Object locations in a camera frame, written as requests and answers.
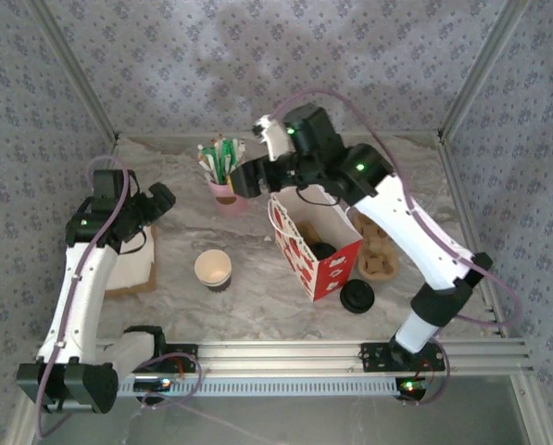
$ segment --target paper cup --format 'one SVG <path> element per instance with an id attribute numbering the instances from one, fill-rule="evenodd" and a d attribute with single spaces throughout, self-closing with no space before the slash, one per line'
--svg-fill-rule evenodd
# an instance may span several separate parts
<path id="1" fill-rule="evenodd" d="M 195 276 L 212 292 L 222 292 L 231 283 L 231 259 L 222 250 L 207 250 L 194 264 Z"/>
<path id="2" fill-rule="evenodd" d="M 247 210 L 247 199 L 233 193 L 231 186 L 208 183 L 214 205 L 223 216 L 237 216 Z"/>

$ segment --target patterned wallpaper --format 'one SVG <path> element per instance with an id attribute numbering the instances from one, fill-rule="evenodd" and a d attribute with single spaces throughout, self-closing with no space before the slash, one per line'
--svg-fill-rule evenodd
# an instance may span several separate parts
<path id="1" fill-rule="evenodd" d="M 248 130 L 330 86 L 382 130 L 436 129 L 503 2 L 47 0 L 119 132 Z M 357 128 L 323 101 L 340 129 Z"/>
<path id="2" fill-rule="evenodd" d="M 524 298 L 553 413 L 553 0 L 532 2 L 452 141 L 481 237 Z"/>
<path id="3" fill-rule="evenodd" d="M 0 440 L 17 364 L 32 359 L 51 321 L 84 166 L 107 151 L 22 1 L 1 1 Z"/>

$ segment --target cable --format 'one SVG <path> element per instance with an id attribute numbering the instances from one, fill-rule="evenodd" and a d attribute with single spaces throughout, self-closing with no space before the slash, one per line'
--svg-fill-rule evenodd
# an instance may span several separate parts
<path id="1" fill-rule="evenodd" d="M 109 215 L 109 218 L 107 218 L 106 222 L 103 224 L 103 226 L 99 229 L 99 231 L 94 235 L 91 242 L 88 244 L 85 251 L 82 253 L 81 258 L 79 259 L 79 262 L 76 266 L 76 269 L 74 271 L 74 275 L 72 276 L 70 280 L 70 287 L 69 287 L 69 294 L 66 298 L 66 303 L 64 304 L 64 310 L 62 311 L 62 317 L 60 318 L 60 326 L 58 328 L 57 332 L 57 339 L 56 339 L 56 345 L 52 349 L 52 354 L 50 355 L 47 365 L 44 369 L 44 374 L 42 376 L 42 379 L 39 383 L 39 387 L 37 389 L 37 397 L 35 398 L 35 406 L 37 407 L 37 415 L 35 419 L 35 434 L 37 435 L 38 439 L 45 439 L 48 436 L 50 436 L 52 433 L 57 431 L 64 423 L 66 423 L 72 414 L 68 414 L 64 416 L 58 423 L 56 423 L 49 431 L 44 433 L 44 430 L 42 428 L 42 405 L 44 403 L 44 394 L 45 394 L 45 387 L 47 386 L 47 380 L 49 379 L 50 375 L 52 374 L 52 369 L 54 368 L 54 364 L 56 364 L 57 356 L 60 352 L 60 347 L 58 344 L 60 344 L 62 341 L 64 341 L 64 337 L 66 335 L 66 327 L 69 320 L 69 314 L 70 314 L 70 308 L 72 307 L 72 301 L 74 300 L 74 294 L 76 293 L 77 285 L 79 284 L 80 278 L 81 278 L 81 272 L 82 268 L 84 267 L 84 264 L 87 262 L 87 259 L 93 249 L 95 248 L 97 242 L 99 239 L 101 239 L 101 236 L 107 231 L 107 229 L 111 226 L 111 224 L 114 222 L 114 220 L 118 217 L 119 211 L 121 210 L 121 206 L 124 204 L 124 201 L 126 200 L 126 196 L 128 195 L 128 188 L 130 183 L 130 175 L 128 174 L 128 169 L 124 165 L 124 163 L 121 161 L 121 159 L 115 157 L 115 156 L 109 156 L 109 155 L 102 155 L 97 156 L 89 162 L 87 165 L 87 181 L 91 187 L 93 187 L 93 179 L 92 179 L 92 173 L 91 168 L 100 160 L 112 160 L 116 162 L 120 167 L 121 171 L 123 173 L 123 185 L 121 188 L 121 195 L 119 196 L 118 203 L 116 204 L 115 209 L 111 212 L 111 215 Z"/>
<path id="2" fill-rule="evenodd" d="M 493 273 L 487 271 L 486 269 L 478 266 L 477 264 L 474 264 L 473 262 L 461 258 L 460 255 L 453 250 L 450 246 L 445 244 L 441 238 L 439 238 L 432 230 L 431 228 L 426 224 L 424 219 L 418 214 L 418 211 L 415 209 L 414 201 L 412 199 L 409 185 L 408 185 L 408 177 L 404 172 L 404 169 L 402 166 L 397 162 L 396 156 L 394 153 L 387 148 L 387 146 L 383 143 L 381 138 L 377 135 L 377 133 L 374 131 L 374 129 L 369 124 L 369 120 L 365 116 L 365 114 L 360 111 L 358 108 L 355 107 L 355 105 L 350 101 L 350 99 L 344 97 L 343 95 L 340 95 L 339 93 L 336 93 L 335 91 L 329 90 L 327 88 L 308 88 L 307 90 L 298 92 L 294 95 L 291 95 L 288 99 L 284 100 L 271 114 L 270 119 L 271 120 L 278 120 L 286 108 L 288 108 L 289 105 L 291 105 L 293 102 L 296 102 L 301 97 L 304 97 L 306 95 L 313 95 L 313 94 L 323 94 L 323 95 L 330 95 L 332 97 L 335 97 L 336 99 L 343 102 L 358 118 L 360 123 L 369 131 L 373 139 L 377 141 L 377 144 L 381 147 L 383 152 L 387 155 L 389 160 L 391 161 L 391 164 L 394 167 L 394 170 L 396 171 L 397 177 L 402 183 L 403 191 L 404 191 L 404 199 L 406 200 L 406 204 L 408 206 L 408 210 L 418 226 L 424 231 L 425 234 L 427 234 L 434 243 L 440 247 L 445 253 L 450 255 L 453 260 L 459 261 L 461 264 L 467 266 L 468 268 L 472 269 L 473 271 L 479 273 L 480 275 L 488 278 L 489 280 L 494 281 L 497 285 L 502 287 L 513 299 L 513 314 L 510 317 L 510 319 L 504 321 L 504 322 L 485 322 L 482 320 L 476 320 L 470 317 L 467 317 L 465 315 L 456 315 L 455 318 L 458 318 L 460 320 L 477 324 L 479 326 L 483 327 L 511 327 L 514 324 L 518 323 L 519 320 L 522 317 L 522 301 L 519 295 L 511 289 L 505 282 L 500 280 L 497 276 L 495 276 Z"/>
<path id="3" fill-rule="evenodd" d="M 256 434 L 250 432 L 250 431 L 242 429 L 241 427 L 239 427 L 235 424 L 232 424 L 231 422 L 227 422 L 226 420 L 219 419 L 218 417 L 214 417 L 210 414 L 202 413 L 201 411 L 198 411 L 198 410 L 196 410 L 196 409 L 194 409 L 190 406 L 185 405 L 185 403 L 187 401 L 189 401 L 195 395 L 195 393 L 200 389 L 200 387 L 202 386 L 202 379 L 203 379 L 204 373 L 202 372 L 202 366 L 200 366 L 200 362 L 197 360 L 197 358 L 195 356 L 190 355 L 190 354 L 186 354 L 184 352 L 171 352 L 169 354 L 161 355 L 159 357 L 156 357 L 154 359 L 151 359 L 149 361 L 141 363 L 140 365 L 138 365 L 138 367 L 136 369 L 143 368 L 143 367 L 149 366 L 149 365 L 157 363 L 157 362 L 163 362 L 167 359 L 171 359 L 171 358 L 175 358 L 175 357 L 181 357 L 181 358 L 188 359 L 188 360 L 190 360 L 191 362 L 193 362 L 195 364 L 195 371 L 196 371 L 197 376 L 198 376 L 198 378 L 195 382 L 195 385 L 192 387 L 190 392 L 188 392 L 181 399 L 173 401 L 173 402 L 169 402 L 169 403 L 160 403 L 160 404 L 155 404 L 155 405 L 147 405 L 145 403 L 145 400 L 149 397 L 152 397 L 152 396 L 160 397 L 161 399 L 164 399 L 164 400 L 168 399 L 169 397 L 166 394 L 162 394 L 162 393 L 155 392 L 155 391 L 149 391 L 145 394 L 145 396 L 142 399 L 141 408 L 143 410 L 157 411 L 157 410 L 164 410 L 164 409 L 167 409 L 167 408 L 172 408 L 172 407 L 175 407 L 175 406 L 179 406 L 180 408 L 184 409 L 185 411 L 189 411 L 190 413 L 197 414 L 197 415 L 199 415 L 201 417 L 204 417 L 205 419 L 210 420 L 212 422 L 216 422 L 218 424 L 227 426 L 228 428 L 231 428 L 235 431 L 238 431 L 239 433 L 241 433 L 245 436 L 248 436 L 252 439 L 255 439 L 259 442 L 267 443 L 269 445 L 278 445 L 276 442 L 273 442 L 273 441 L 268 440 L 268 439 L 264 439 L 261 436 L 258 436 Z"/>
<path id="4" fill-rule="evenodd" d="M 177 363 L 177 370 L 180 372 L 180 378 L 184 378 L 182 361 L 179 358 L 176 358 L 175 362 Z"/>
<path id="5" fill-rule="evenodd" d="M 421 369 L 420 369 L 420 371 L 419 371 L 419 374 L 420 374 L 422 371 L 424 371 L 424 369 L 423 369 L 423 367 L 422 367 L 423 365 L 428 366 L 428 369 L 431 370 L 431 381 L 428 382 L 428 384 L 431 385 L 431 384 L 434 382 L 434 368 L 433 368 L 433 365 L 431 364 L 431 361 L 430 361 L 430 360 L 428 360 L 428 359 L 422 359 L 422 361 L 421 361 Z"/>
<path id="6" fill-rule="evenodd" d="M 443 394 L 445 394 L 446 388 L 449 386 L 449 378 L 451 377 L 451 363 L 449 362 L 449 355 L 446 353 L 446 349 L 443 346 L 443 344 L 438 341 L 436 338 L 431 338 L 431 341 L 436 344 L 436 346 L 439 347 L 441 350 L 441 353 L 443 354 L 443 358 L 445 359 L 445 368 L 446 368 L 446 374 L 445 374 L 445 380 L 441 383 L 441 387 L 433 394 L 433 396 L 429 397 L 428 399 L 425 399 L 423 401 L 418 400 L 403 400 L 402 402 L 406 405 L 412 405 L 412 406 L 422 406 L 422 405 L 429 405 L 433 403 L 434 401 L 438 401 Z"/>
<path id="7" fill-rule="evenodd" d="M 142 399 L 143 408 L 150 409 L 150 410 L 165 410 L 165 409 L 170 408 L 172 406 L 181 405 L 183 403 L 186 403 L 188 400 L 190 400 L 194 396 L 194 394 L 202 386 L 202 378 L 203 378 L 202 366 L 200 366 L 200 362 L 198 361 L 198 359 L 195 356 L 190 355 L 190 354 L 186 354 L 185 352 L 171 352 L 169 354 L 164 354 L 164 355 L 161 355 L 159 357 L 155 357 L 154 359 L 151 359 L 151 360 L 148 360 L 144 363 L 141 363 L 140 365 L 137 366 L 136 369 L 143 368 L 143 367 L 146 367 L 146 366 L 150 366 L 151 364 L 154 364 L 154 363 L 163 362 L 167 359 L 172 359 L 174 357 L 181 357 L 183 359 L 188 359 L 190 362 L 195 364 L 195 371 L 198 374 L 198 378 L 195 381 L 194 386 L 192 387 L 190 392 L 188 392 L 185 396 L 183 396 L 179 400 L 173 401 L 171 403 L 162 403 L 162 404 L 159 404 L 159 405 L 152 405 L 152 406 L 149 406 L 145 403 L 145 400 L 147 398 L 151 397 L 151 395 L 156 395 L 156 396 L 162 397 L 163 399 L 166 399 L 167 396 L 163 396 L 162 394 L 159 394 L 159 393 L 156 393 L 156 392 L 153 392 L 153 391 L 147 392 L 145 394 L 145 396 L 143 397 L 143 399 Z"/>
<path id="8" fill-rule="evenodd" d="M 311 202 L 308 199 L 306 199 L 305 197 L 303 197 L 303 195 L 301 195 L 301 191 L 298 189 L 298 187 L 295 189 L 295 191 L 296 191 L 296 195 L 299 197 L 299 199 L 301 199 L 304 202 L 307 202 L 308 204 L 311 204 L 312 206 L 333 207 L 333 206 L 337 206 L 338 204 L 340 204 L 340 200 L 341 200 L 341 198 L 338 197 L 338 199 L 336 199 L 333 204 L 325 204 L 325 203 L 321 203 L 321 202 Z"/>
<path id="9" fill-rule="evenodd" d="M 144 239 L 143 244 L 141 246 L 137 247 L 137 248 L 133 248 L 131 250 L 128 250 L 127 252 L 121 252 L 120 255 L 130 255 L 131 253 L 136 253 L 136 252 L 142 250 L 144 246 L 146 246 L 146 241 L 147 240 L 146 240 L 145 229 L 141 228 L 139 233 L 141 233 L 143 235 L 143 239 Z"/>

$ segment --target black cup lid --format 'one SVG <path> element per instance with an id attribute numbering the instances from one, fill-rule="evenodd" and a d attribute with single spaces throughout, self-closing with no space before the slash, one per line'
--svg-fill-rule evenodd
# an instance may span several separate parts
<path id="1" fill-rule="evenodd" d="M 315 243 L 309 246 L 317 261 L 325 260 L 330 258 L 335 252 L 336 249 L 334 246 L 328 243 Z"/>
<path id="2" fill-rule="evenodd" d="M 375 293 L 367 282 L 350 280 L 340 291 L 340 301 L 347 311 L 363 313 L 368 311 L 375 302 Z"/>

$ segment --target food item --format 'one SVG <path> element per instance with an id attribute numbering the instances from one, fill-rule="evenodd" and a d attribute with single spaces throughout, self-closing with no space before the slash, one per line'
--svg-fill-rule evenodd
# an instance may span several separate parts
<path id="1" fill-rule="evenodd" d="M 352 223 L 363 236 L 358 252 L 358 271 L 371 281 L 393 279 L 399 271 L 399 260 L 387 233 L 358 211 Z"/>

